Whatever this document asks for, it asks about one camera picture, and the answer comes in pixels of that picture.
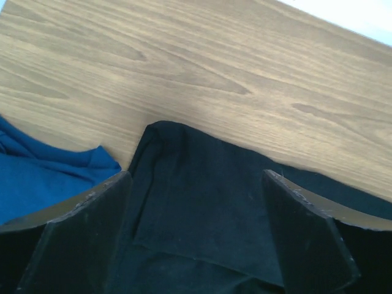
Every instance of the blue fabric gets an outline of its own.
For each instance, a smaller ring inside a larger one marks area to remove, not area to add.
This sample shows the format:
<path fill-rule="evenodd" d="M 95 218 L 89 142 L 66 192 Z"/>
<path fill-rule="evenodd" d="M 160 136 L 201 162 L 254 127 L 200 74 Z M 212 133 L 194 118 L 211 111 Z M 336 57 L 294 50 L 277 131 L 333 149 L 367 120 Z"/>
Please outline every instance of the blue fabric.
<path fill-rule="evenodd" d="M 0 116 L 0 224 L 73 197 L 120 171 L 101 146 L 84 152 L 54 148 Z"/>

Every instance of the wooden surface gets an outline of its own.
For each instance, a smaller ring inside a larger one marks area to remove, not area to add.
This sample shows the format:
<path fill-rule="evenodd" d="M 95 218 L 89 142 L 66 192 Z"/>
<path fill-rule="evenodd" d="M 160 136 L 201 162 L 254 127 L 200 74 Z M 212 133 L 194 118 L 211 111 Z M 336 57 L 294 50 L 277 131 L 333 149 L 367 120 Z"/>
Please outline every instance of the wooden surface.
<path fill-rule="evenodd" d="M 8 0 L 0 113 L 126 168 L 170 119 L 392 199 L 392 48 L 273 0 Z"/>

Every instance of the wood grain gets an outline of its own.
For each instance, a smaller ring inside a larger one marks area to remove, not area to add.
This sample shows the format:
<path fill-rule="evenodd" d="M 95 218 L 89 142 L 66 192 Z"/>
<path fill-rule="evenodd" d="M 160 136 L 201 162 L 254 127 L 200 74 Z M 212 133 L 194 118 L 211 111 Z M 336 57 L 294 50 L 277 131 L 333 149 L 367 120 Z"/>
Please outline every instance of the wood grain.
<path fill-rule="evenodd" d="M 0 113 L 126 168 L 170 119 L 392 199 L 392 48 L 273 0 L 8 0 Z"/>

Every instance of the blue cloth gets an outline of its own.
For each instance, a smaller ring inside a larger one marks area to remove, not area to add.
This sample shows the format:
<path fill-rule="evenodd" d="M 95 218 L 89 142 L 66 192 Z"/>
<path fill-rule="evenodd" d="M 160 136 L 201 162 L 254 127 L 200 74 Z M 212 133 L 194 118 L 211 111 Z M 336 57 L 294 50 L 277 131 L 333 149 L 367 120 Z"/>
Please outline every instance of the blue cloth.
<path fill-rule="evenodd" d="M 85 152 L 54 148 L 0 116 L 0 224 L 73 197 L 120 171 L 101 146 Z"/>

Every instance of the black cloth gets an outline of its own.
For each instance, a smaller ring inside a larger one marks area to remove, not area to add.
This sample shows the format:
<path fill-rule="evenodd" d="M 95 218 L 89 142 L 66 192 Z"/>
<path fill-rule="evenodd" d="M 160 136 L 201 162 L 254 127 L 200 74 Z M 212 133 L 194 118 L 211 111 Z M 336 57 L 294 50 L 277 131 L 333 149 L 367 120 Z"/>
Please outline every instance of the black cloth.
<path fill-rule="evenodd" d="M 262 194 L 266 169 L 342 205 L 392 219 L 389 202 L 160 121 L 146 128 L 129 167 L 129 233 L 110 293 L 281 293 Z"/>

